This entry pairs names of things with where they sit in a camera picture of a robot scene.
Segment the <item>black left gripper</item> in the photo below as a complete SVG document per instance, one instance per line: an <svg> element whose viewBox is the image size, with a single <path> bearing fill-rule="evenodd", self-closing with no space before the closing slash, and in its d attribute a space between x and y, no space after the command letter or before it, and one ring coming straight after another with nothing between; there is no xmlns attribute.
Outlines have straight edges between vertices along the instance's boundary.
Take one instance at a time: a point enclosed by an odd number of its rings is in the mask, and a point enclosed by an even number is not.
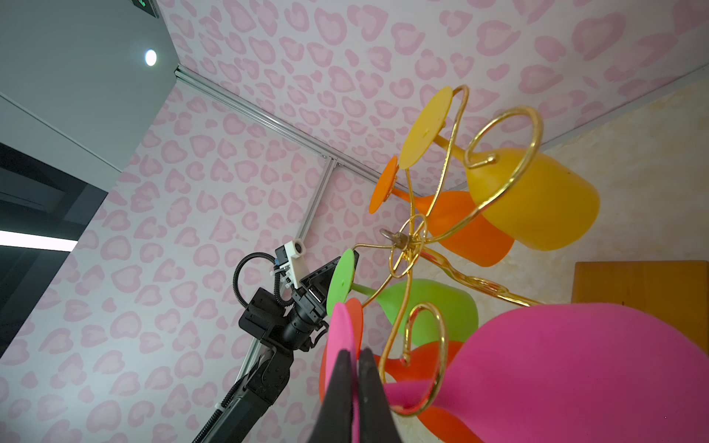
<svg viewBox="0 0 709 443"><path fill-rule="evenodd" d="M297 280L293 271L288 271L287 279L293 290L295 306L288 314L288 322L293 327L317 327L327 316L327 298L330 283L342 256L334 258Z"/></svg>

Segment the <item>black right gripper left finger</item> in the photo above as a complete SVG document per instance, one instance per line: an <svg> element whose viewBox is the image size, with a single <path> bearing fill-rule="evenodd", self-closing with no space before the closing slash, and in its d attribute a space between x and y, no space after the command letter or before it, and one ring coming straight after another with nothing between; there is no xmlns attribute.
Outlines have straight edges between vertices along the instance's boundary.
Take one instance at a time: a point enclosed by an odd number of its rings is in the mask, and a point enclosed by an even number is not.
<svg viewBox="0 0 709 443"><path fill-rule="evenodd" d="M309 443L350 443L354 437L354 382L351 354L337 354L330 383Z"/></svg>

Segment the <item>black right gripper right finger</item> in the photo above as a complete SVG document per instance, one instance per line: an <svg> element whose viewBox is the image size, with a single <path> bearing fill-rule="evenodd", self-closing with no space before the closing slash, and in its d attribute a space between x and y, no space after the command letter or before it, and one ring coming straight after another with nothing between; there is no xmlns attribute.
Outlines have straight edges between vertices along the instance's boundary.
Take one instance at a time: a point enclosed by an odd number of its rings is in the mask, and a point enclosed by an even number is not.
<svg viewBox="0 0 709 443"><path fill-rule="evenodd" d="M378 373L377 362L370 349L360 353L357 365L359 441L401 443L389 402Z"/></svg>

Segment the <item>red wine glass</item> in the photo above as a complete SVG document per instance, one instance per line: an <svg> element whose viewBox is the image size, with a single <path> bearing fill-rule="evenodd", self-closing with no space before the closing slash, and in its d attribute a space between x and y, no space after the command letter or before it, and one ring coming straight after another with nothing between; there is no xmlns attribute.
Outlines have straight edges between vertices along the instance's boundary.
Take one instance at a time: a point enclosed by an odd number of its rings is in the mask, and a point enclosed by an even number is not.
<svg viewBox="0 0 709 443"><path fill-rule="evenodd" d="M359 300L352 299L345 303L337 303L332 314L332 326L330 326L329 339L321 363L321 375L319 376L319 398L323 404L324 398L330 383L330 374L341 350L347 350L351 354L352 367L354 369L354 437L351 442L359 441L359 413L358 413L358 389L357 389L357 365L361 353L361 342L363 334L364 315L363 308ZM395 388L404 387L406 383L415 383L416 391L429 391L429 386L437 375L437 363L439 363L439 345L428 343L418 347L411 353L412 361L417 363L417 367L405 367L398 360L387 361L391 366L389 374L394 377L394 382L384 384L383 389L386 395L391 395Z"/></svg>

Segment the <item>pink wine glass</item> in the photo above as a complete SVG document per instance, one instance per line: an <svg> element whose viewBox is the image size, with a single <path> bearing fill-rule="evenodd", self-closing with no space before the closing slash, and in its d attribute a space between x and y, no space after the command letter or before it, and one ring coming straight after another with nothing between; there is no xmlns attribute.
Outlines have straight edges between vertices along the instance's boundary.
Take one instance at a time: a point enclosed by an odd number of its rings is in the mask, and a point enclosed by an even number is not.
<svg viewBox="0 0 709 443"><path fill-rule="evenodd" d="M386 395L390 410L421 400L416 385ZM447 359L431 407L486 442L705 442L708 357L627 306L520 308Z"/></svg>

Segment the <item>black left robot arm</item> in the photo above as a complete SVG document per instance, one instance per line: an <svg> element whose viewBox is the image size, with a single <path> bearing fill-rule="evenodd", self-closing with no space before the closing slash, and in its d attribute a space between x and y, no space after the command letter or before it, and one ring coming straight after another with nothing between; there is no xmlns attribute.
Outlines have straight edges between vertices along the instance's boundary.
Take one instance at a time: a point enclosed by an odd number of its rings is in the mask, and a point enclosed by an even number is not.
<svg viewBox="0 0 709 443"><path fill-rule="evenodd" d="M273 266L274 289L258 288L250 301L238 289L241 271L251 260L261 258ZM253 252L234 270L232 286L245 308L238 326L255 341L255 360L244 367L215 411L195 437L196 442L242 442L260 417L275 404L291 378L294 353L309 352L329 331L326 321L330 288L339 264L356 266L359 254L345 252L304 277L287 275L295 253L282 245L275 254Z"/></svg>

